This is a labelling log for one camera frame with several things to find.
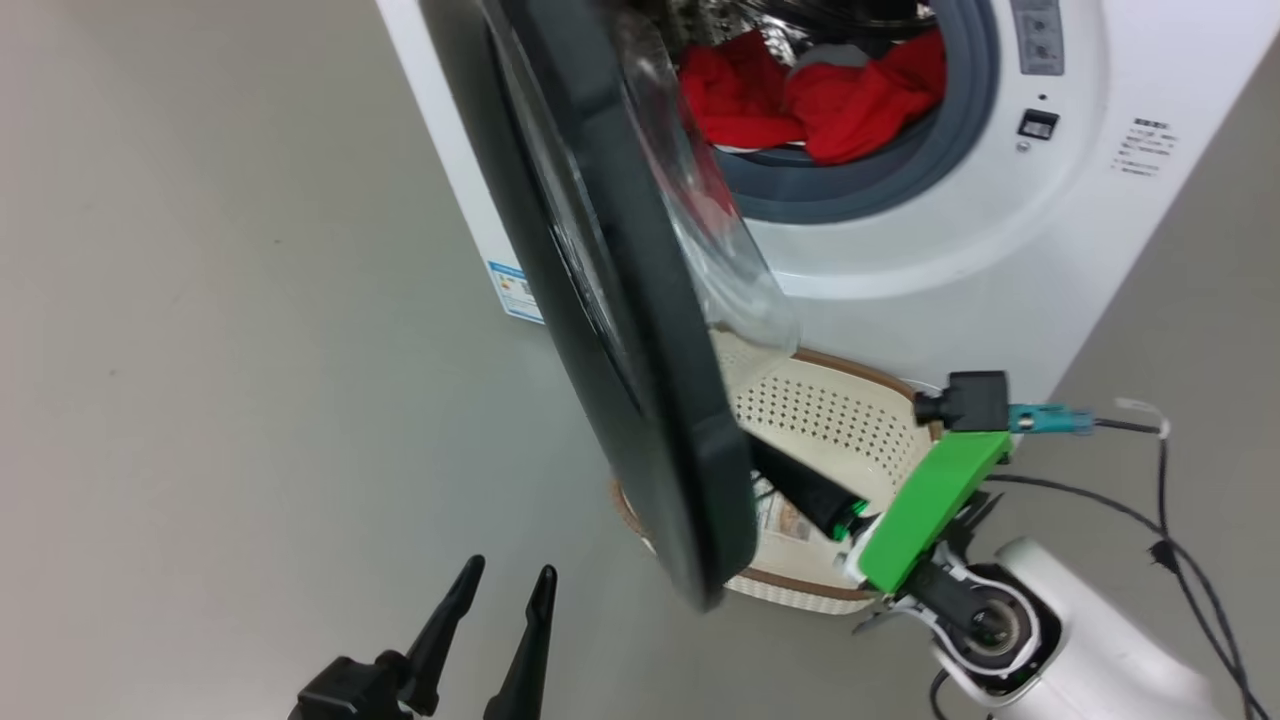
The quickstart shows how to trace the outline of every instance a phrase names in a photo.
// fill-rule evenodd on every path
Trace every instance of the laundry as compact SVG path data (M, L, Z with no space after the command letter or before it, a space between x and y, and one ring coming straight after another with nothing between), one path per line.
M814 161L835 165L883 147L942 101L946 50L934 29L865 67L813 63L787 77L764 37L749 32L690 47L680 82L712 143L764 149L803 140Z

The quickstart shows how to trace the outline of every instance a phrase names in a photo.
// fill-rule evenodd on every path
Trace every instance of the white plastic basket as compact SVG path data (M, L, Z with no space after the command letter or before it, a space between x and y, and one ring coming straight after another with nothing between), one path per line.
M742 429L867 498L874 512L888 506L933 442L931 429L915 425L911 396L893 377L800 351L735 397L733 410ZM767 479L756 487L768 489ZM614 500L627 525L644 537L617 483ZM856 612L874 600L835 568L844 548L781 496L763 498L759 516L755 559L724 587L828 615Z

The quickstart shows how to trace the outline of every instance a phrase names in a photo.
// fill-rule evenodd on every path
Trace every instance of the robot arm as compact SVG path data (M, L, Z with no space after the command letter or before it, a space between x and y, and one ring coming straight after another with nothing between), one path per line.
M334 660L298 693L289 720L410 720L434 715L453 634L471 610L484 565L480 555L467 560L407 653L388 650L372 665L349 657ZM484 708L484 720L541 716L556 584L556 569L544 566L525 606L525 634L502 689Z
M923 421L952 430L882 516L860 519L840 562L924 623L951 679L998 720L1217 720L1208 683L1032 539L970 565L965 551L1000 496L977 488L1009 433L1080 432L1092 418L1007 402L1001 373L960 373Z
M974 674L964 653L933 656L998 720L1220 720L1208 682L1176 660L1115 605L1029 538L997 553L998 570L1025 591L1030 660L1007 678Z

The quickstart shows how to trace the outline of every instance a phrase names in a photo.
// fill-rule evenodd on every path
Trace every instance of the blue connector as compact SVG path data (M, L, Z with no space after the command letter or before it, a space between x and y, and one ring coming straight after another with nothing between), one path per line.
M1093 434L1093 413L1066 405L1010 405L1009 432L1015 434Z

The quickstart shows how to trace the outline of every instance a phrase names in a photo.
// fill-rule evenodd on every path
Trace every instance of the green plastic part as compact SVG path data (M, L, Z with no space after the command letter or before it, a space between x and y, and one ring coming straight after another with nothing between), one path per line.
M867 541L858 566L895 593L992 468L1014 448L1007 432L948 433L933 446Z

